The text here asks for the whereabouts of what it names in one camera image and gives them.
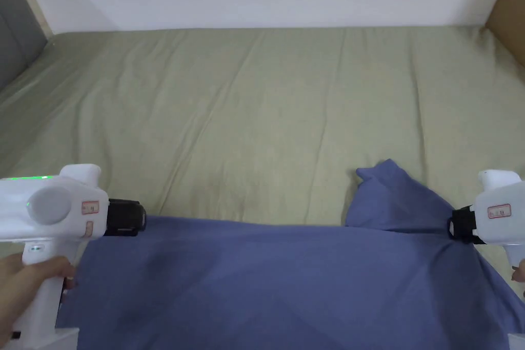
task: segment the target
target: cardboard box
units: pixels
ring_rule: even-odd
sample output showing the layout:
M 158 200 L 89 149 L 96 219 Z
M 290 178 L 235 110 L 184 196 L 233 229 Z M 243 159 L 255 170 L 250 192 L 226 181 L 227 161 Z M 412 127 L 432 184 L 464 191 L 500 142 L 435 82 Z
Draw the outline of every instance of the cardboard box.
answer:
M 486 27 L 525 66 L 525 0 L 497 0 Z

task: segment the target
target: green indicator light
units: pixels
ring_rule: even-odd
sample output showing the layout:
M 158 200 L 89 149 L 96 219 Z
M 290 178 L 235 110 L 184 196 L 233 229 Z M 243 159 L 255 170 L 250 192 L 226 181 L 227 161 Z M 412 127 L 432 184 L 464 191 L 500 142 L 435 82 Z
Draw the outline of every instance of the green indicator light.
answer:
M 4 180 L 20 180 L 20 179 L 51 179 L 52 176 L 45 175 L 45 176 L 22 176 L 19 178 L 4 178 Z

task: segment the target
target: red label sticker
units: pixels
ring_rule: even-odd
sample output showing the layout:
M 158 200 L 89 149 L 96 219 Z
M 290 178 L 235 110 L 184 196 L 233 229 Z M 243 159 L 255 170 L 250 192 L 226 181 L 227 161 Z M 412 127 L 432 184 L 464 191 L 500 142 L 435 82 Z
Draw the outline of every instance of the red label sticker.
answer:
M 495 205 L 493 207 L 487 208 L 487 214 L 489 219 L 497 219 L 499 217 L 509 217 L 512 216 L 512 210 L 509 203 L 504 203 L 503 205 Z
M 82 203 L 82 214 L 83 215 L 97 214 L 98 211 L 99 211 L 98 201 L 84 201 Z

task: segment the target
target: blue fabric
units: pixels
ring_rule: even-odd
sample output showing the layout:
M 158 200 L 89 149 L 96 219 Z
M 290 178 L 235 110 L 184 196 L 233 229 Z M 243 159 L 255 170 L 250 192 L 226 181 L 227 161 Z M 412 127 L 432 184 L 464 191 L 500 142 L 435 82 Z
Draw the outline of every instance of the blue fabric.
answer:
M 347 227 L 152 218 L 89 244 L 57 326 L 83 349 L 506 349 L 525 306 L 391 161 Z

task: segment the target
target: mattress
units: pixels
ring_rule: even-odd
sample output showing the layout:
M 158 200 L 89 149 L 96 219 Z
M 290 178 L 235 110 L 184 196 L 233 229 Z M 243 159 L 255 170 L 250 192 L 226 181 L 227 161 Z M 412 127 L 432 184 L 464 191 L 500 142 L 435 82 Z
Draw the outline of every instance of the mattress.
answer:
M 480 170 L 525 175 L 524 106 L 477 27 L 63 34 L 0 92 L 0 176 L 93 162 L 150 214 L 341 225 L 354 170 L 387 158 L 456 207 Z

